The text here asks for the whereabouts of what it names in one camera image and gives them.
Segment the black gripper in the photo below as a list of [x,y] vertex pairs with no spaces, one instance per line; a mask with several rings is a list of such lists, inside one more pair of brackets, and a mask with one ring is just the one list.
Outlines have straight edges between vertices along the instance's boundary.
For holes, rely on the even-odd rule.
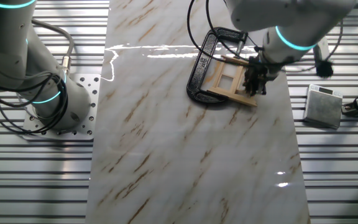
[[270,67],[262,63],[259,57],[249,57],[248,63],[243,83],[246,94],[249,96],[266,95],[266,82],[274,81],[274,74],[269,72]]

